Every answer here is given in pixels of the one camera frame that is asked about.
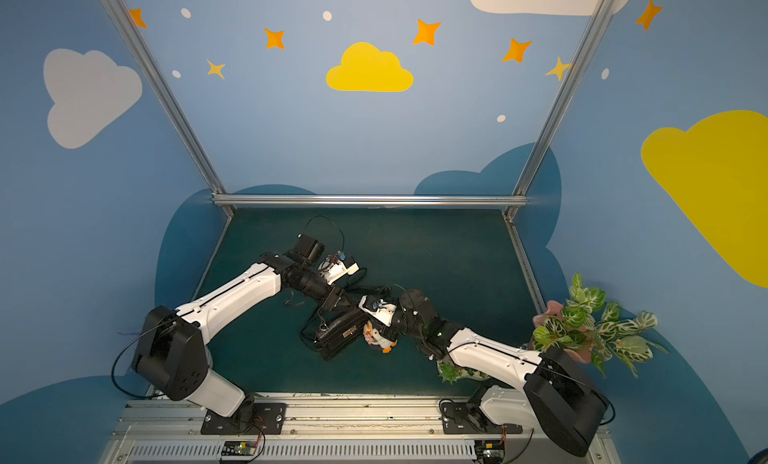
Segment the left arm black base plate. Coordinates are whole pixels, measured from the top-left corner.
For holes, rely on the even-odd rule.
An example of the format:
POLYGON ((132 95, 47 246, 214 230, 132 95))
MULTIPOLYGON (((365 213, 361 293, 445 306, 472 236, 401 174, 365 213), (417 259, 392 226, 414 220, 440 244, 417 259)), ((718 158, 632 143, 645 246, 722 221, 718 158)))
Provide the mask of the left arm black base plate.
POLYGON ((201 435, 280 435, 287 404, 283 402, 244 402, 230 417, 208 410, 201 435))

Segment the aluminium frame post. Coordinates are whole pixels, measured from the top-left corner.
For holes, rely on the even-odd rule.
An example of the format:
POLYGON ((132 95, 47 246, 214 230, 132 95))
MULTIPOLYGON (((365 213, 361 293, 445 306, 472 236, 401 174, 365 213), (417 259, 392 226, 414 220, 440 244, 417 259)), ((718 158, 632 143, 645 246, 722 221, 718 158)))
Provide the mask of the aluminium frame post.
POLYGON ((149 45, 142 37, 140 28, 130 15, 124 0, 99 0, 117 28, 123 41, 136 60, 144 77, 158 98, 171 124, 185 145, 192 160, 211 190, 212 198, 226 194, 227 191, 214 170, 213 164, 194 132, 182 107, 173 94, 171 87, 157 63, 149 45))
POLYGON ((564 77, 541 132, 525 162, 512 196, 521 198, 521 204, 506 207, 504 219, 512 224, 517 211, 526 205, 527 193, 543 163, 554 137, 565 117, 579 84, 606 32, 618 0, 597 0, 586 30, 573 55, 572 66, 564 77))

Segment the left green circuit board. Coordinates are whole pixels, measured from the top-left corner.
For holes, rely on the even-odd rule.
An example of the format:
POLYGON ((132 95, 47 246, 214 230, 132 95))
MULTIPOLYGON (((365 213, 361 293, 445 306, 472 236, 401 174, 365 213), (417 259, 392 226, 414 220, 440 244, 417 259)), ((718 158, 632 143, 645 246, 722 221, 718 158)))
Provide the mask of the left green circuit board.
POLYGON ((221 460, 249 460, 256 457, 260 445, 254 441, 225 441, 221 448, 221 460))

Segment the black crocodile leather handbag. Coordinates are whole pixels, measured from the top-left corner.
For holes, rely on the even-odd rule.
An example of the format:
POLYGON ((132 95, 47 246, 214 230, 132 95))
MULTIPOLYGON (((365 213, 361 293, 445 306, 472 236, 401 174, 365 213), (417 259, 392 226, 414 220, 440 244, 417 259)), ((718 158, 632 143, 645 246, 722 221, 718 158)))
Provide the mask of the black crocodile leather handbag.
MULTIPOLYGON (((365 295, 387 298, 392 290, 390 286, 353 286, 343 289, 359 302, 365 295)), ((328 361, 362 335, 363 326, 369 317, 358 307, 345 313, 324 312, 325 296, 317 298, 318 306, 300 329, 299 338, 309 350, 328 361)))

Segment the pink vase with green leaves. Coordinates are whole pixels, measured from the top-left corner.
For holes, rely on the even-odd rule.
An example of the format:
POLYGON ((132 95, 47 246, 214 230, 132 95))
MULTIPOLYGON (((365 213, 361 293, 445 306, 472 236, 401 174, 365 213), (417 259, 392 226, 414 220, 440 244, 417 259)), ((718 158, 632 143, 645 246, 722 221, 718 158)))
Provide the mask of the pink vase with green leaves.
POLYGON ((637 364, 650 361, 655 351, 668 350, 643 336, 658 325, 655 314, 643 311, 623 318, 622 311, 603 289, 586 286, 576 273, 566 301, 549 301, 546 310, 533 318, 528 347, 534 351, 561 349, 576 362, 591 364, 600 372, 605 371, 606 362, 617 358, 637 376, 637 364))

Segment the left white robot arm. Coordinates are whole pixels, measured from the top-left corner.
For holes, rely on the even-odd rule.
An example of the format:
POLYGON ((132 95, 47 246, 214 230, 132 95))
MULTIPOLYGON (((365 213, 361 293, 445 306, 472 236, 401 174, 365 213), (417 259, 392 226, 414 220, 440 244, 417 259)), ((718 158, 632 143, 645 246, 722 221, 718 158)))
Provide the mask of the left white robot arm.
POLYGON ((256 305, 291 289, 315 300, 321 311, 347 311, 355 301, 337 284, 360 266, 301 234, 295 246, 260 259, 215 290, 174 309, 158 306, 145 318, 131 362, 134 372, 173 401, 186 400, 221 417, 245 408, 246 393, 213 369, 209 343, 256 305))

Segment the green circuit board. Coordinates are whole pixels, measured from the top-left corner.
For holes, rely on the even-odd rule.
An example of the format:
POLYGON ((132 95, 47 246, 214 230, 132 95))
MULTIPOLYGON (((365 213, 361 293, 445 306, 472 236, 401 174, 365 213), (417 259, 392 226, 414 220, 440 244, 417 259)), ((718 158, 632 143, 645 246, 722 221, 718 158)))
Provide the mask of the green circuit board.
POLYGON ((260 445, 254 441, 225 441, 221 448, 221 460, 249 460, 256 457, 260 445))
POLYGON ((477 464, 501 464, 505 460, 505 445, 500 440, 475 440, 475 460, 477 464))

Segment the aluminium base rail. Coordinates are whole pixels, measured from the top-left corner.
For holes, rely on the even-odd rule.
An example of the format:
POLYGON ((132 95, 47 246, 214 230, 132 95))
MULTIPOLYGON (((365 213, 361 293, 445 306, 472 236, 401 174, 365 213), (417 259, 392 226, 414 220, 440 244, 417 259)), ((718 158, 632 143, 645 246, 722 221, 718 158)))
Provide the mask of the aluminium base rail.
POLYGON ((280 435, 201 435, 207 410, 187 402, 131 401, 103 463, 475 463, 475 440, 500 440, 503 463, 617 463, 608 430, 573 456, 529 427, 522 434, 446 435, 438 402, 452 396, 268 393, 249 402, 287 404, 280 435), (225 441, 260 445, 255 458, 221 460, 225 441))

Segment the aluminium back frame bar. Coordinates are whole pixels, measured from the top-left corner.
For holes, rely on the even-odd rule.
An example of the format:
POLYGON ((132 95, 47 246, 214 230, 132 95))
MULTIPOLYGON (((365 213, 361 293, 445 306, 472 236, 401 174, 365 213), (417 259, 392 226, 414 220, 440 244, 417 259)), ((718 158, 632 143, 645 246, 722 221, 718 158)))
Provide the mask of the aluminium back frame bar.
POLYGON ((252 195, 214 194, 219 206, 284 206, 284 207, 523 207, 524 196, 428 196, 428 195, 252 195))

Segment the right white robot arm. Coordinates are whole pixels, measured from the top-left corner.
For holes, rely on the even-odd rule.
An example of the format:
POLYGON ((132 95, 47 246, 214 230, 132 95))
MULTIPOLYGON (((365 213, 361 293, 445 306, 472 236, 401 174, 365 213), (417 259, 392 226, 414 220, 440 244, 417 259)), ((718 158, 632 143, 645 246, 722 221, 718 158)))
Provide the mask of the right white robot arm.
POLYGON ((584 457, 612 409, 564 350, 525 350, 486 338, 440 317, 418 290, 403 293, 395 303, 363 298, 358 308, 369 315, 377 346, 391 349, 399 337, 409 336, 430 358, 506 384, 506 389, 490 387, 480 398, 482 415, 495 425, 539 430, 563 451, 584 457))

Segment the penguin plush with straw hat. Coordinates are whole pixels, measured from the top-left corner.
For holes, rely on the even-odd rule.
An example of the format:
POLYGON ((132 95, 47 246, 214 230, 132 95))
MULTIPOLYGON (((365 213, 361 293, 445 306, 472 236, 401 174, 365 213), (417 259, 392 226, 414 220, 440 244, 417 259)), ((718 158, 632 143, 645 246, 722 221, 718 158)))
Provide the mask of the penguin plush with straw hat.
POLYGON ((364 325, 363 337, 368 345, 379 348, 384 354, 391 352, 397 345, 397 341, 392 341, 383 337, 371 321, 368 321, 364 325))

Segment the aluminium left frame post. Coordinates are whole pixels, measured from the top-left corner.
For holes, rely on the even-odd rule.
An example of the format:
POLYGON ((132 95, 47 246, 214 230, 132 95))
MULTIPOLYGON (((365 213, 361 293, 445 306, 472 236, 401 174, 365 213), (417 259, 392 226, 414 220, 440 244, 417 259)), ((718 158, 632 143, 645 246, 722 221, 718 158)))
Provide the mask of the aluminium left frame post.
POLYGON ((211 190, 212 198, 226 194, 227 191, 214 170, 213 164, 194 132, 182 107, 173 94, 171 87, 157 63, 149 45, 142 37, 140 28, 130 15, 124 0, 99 0, 117 28, 123 41, 136 60, 144 77, 158 98, 171 124, 185 145, 192 160, 211 190))

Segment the aluminium right frame post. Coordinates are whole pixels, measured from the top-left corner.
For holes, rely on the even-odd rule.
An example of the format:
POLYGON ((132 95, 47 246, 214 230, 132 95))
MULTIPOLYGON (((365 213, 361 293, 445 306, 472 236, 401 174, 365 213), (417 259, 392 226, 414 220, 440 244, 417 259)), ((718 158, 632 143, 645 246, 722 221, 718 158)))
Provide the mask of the aluminium right frame post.
POLYGON ((526 205, 527 193, 543 163, 554 137, 565 117, 579 84, 606 32, 618 0, 597 0, 586 30, 573 55, 572 66, 564 77, 541 132, 525 162, 512 196, 521 198, 521 204, 506 207, 504 219, 512 224, 517 211, 526 205))

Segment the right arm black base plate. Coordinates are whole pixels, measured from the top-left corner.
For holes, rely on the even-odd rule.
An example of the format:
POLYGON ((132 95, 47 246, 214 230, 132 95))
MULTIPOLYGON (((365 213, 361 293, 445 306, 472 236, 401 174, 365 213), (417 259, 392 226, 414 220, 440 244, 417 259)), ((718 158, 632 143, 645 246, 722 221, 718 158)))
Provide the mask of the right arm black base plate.
POLYGON ((468 402, 442 399, 438 402, 443 433, 446 435, 480 434, 522 434, 523 427, 517 424, 494 424, 480 408, 468 402))

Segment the right green circuit board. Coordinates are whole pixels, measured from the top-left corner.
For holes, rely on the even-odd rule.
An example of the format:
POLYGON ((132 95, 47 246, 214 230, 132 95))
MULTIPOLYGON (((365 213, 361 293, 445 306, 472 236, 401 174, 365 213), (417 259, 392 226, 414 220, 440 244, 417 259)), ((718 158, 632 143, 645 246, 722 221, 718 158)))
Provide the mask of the right green circuit board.
POLYGON ((501 464, 505 460, 505 445, 500 440, 475 440, 475 460, 477 464, 501 464))

